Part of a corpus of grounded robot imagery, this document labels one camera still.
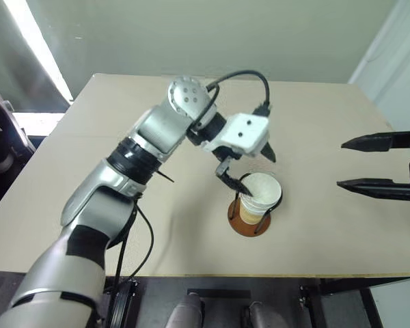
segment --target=beige table surface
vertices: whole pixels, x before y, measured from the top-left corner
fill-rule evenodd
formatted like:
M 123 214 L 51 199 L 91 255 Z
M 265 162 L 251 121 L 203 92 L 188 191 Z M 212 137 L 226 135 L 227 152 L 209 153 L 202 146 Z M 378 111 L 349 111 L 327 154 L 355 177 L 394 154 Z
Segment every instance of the beige table surface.
M 169 78 L 97 74 L 0 203 L 0 271 L 29 269 L 58 236 L 60 213 L 74 189 L 166 95 Z M 228 81 L 217 100 L 224 115 L 251 112 L 263 99 L 257 81 Z M 375 200 L 337 180 L 408 181 L 409 150 L 340 149 L 350 138 L 388 131 L 377 108 L 354 85 L 271 82 L 270 143 L 264 158 L 234 162 L 231 174 L 275 172 L 284 200 L 265 234 L 246 238 L 226 219 L 234 193 L 214 177 L 217 159 L 185 141 L 154 176 L 141 200 L 155 247 L 140 275 L 410 275 L 410 203 Z M 147 252 L 141 218 L 129 236 L 122 274 Z M 115 272 L 118 247 L 107 252 Z

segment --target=wire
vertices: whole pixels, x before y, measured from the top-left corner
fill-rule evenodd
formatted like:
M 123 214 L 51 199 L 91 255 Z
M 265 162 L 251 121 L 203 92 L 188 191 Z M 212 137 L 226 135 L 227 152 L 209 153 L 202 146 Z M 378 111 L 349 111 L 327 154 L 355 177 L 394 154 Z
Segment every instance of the wire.
M 127 278 L 124 280 L 124 282 L 122 282 L 121 284 L 124 284 L 126 281 L 128 281 L 129 279 L 132 279 L 138 271 L 140 271 L 140 269 L 143 267 L 143 265 L 146 263 L 146 261 L 148 260 L 150 253 L 152 253 L 152 249 L 153 249 L 153 244 L 154 244 L 154 240 L 155 237 L 153 235 L 153 229 L 152 229 L 152 225 L 150 224 L 148 218 L 144 215 L 143 211 L 140 209 L 140 207 L 137 205 L 137 210 L 139 212 L 139 214 L 143 217 L 143 220 L 146 222 L 146 224 L 148 225 L 149 228 L 149 232 L 150 232 L 150 246 L 149 246 L 149 250 L 148 253 L 146 254 L 146 256 L 144 257 L 143 261 L 141 262 L 141 264 L 135 269 L 135 271 Z
M 256 70 L 238 70 L 236 72 L 232 72 L 230 74 L 223 75 L 222 77 L 219 77 L 217 80 L 214 80 L 213 82 L 209 83 L 206 86 L 206 89 L 208 91 L 211 91 L 214 88 L 216 88 L 220 82 L 231 79 L 232 77 L 236 77 L 238 75 L 255 75 L 256 77 L 258 77 L 262 81 L 262 84 L 264 84 L 264 90 L 266 92 L 266 100 L 264 101 L 264 103 L 266 105 L 270 104 L 269 82 L 267 82 L 267 79 L 263 74 L 261 74 L 260 72 L 257 72 Z
M 128 280 L 132 279 L 132 278 L 137 274 L 137 272 L 140 271 L 140 269 L 143 267 L 143 265 L 147 262 L 147 260 L 148 260 L 148 258 L 149 258 L 149 256 L 150 256 L 150 253 L 152 253 L 153 245 L 154 245 L 154 233 L 153 233 L 152 225 L 150 224 L 148 218 L 144 215 L 143 211 L 140 209 L 140 207 L 138 206 L 138 204 L 135 203 L 135 205 L 136 205 L 136 207 L 137 207 L 137 210 L 138 210 L 139 214 L 141 215 L 141 217 L 142 217 L 143 220 L 146 222 L 146 224 L 147 224 L 147 226 L 148 226 L 148 228 L 149 228 L 149 232 L 150 232 L 150 246 L 149 246 L 149 250 L 148 250 L 146 256 L 144 257 L 144 259 L 141 261 L 140 265 L 134 270 L 134 272 L 132 272 L 132 274 L 131 274 L 129 277 L 127 277 L 126 279 L 124 279 L 124 280 L 123 280 L 122 282 L 120 282 L 117 286 L 115 286 L 115 280 L 114 280 L 114 284 L 113 284 L 112 286 L 110 286 L 110 287 L 105 288 L 105 289 L 103 290 L 103 292 L 112 291 L 112 294 L 115 294 L 115 293 L 114 293 L 115 289 L 118 290 L 118 289 L 120 288 L 120 286 L 124 285 Z M 121 270 L 122 263 L 118 262 L 118 263 L 117 263 L 117 266 L 118 266 L 118 265 L 120 265 L 120 270 Z
M 120 279 L 120 272 L 122 270 L 122 265 L 123 265 L 124 250 L 126 249 L 126 244 L 128 242 L 128 236 L 129 236 L 129 232 L 127 232 L 124 235 L 124 239 L 122 241 L 122 248 L 120 248 L 120 254 L 118 255 L 117 269 L 115 270 L 114 283 L 112 285 L 112 292 L 111 292 L 111 297 L 109 299 L 109 306 L 108 306 L 108 312 L 107 312 L 107 323 L 109 324 L 111 323 L 111 319 L 113 315 L 115 296 L 117 295 L 117 292 L 118 292 L 118 281 Z
M 213 97 L 211 97 L 210 101 L 208 101 L 208 104 L 206 104 L 206 106 L 204 107 L 204 109 L 202 110 L 202 112 L 199 114 L 199 116 L 197 117 L 196 121 L 194 121 L 194 123 L 192 123 L 191 126 L 195 126 L 196 123 L 200 122 L 200 120 L 205 116 L 205 114 L 208 112 L 208 110 L 211 108 L 211 106 L 214 104 L 214 102 L 217 99 L 217 96 L 219 95 L 220 92 L 220 87 L 217 84 L 213 89 L 216 89 L 214 91 Z

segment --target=paper cup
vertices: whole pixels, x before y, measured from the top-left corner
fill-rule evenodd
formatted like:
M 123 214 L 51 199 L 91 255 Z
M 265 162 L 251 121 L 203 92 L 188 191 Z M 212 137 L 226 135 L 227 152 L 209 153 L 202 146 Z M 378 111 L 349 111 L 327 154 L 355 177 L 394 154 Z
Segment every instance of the paper cup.
M 240 218 L 247 224 L 257 224 L 263 214 L 282 196 L 281 185 L 267 173 L 253 173 L 242 180 L 253 197 L 241 194 Z

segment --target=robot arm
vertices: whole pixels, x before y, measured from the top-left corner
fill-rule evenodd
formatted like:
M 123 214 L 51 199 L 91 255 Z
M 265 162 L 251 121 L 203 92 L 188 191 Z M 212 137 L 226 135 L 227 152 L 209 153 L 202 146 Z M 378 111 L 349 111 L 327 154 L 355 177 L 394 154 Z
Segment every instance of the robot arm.
M 213 88 L 211 98 L 208 91 Z M 252 115 L 225 120 L 214 103 L 218 91 L 218 83 L 206 88 L 191 77 L 172 81 L 164 101 L 140 118 L 67 201 L 58 240 L 26 274 L 0 318 L 0 327 L 95 324 L 105 283 L 105 250 L 127 234 L 146 183 L 186 136 L 221 161 L 216 175 L 224 183 L 249 194 L 228 175 L 229 162 L 260 153 L 275 160 L 267 143 L 269 100 Z

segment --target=brown coaster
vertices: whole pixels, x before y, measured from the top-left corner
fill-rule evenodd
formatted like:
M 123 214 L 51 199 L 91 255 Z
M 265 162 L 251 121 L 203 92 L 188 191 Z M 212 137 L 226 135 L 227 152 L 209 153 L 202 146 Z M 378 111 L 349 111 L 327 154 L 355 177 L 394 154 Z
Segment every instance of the brown coaster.
M 261 234 L 264 233 L 264 231 L 267 230 L 267 228 L 271 224 L 271 215 L 267 215 L 266 219 L 261 227 L 261 229 L 255 233 L 255 229 L 257 228 L 258 224 L 247 224 L 245 223 L 241 217 L 240 217 L 240 198 L 237 199 L 236 201 L 236 208 L 234 212 L 234 217 L 231 219 L 231 214 L 232 214 L 232 207 L 234 206 L 234 202 L 230 204 L 230 207 L 228 209 L 228 221 L 230 222 L 230 225 L 232 226 L 232 229 L 237 231 L 239 234 L 246 236 L 246 237 L 257 237 L 260 236 Z

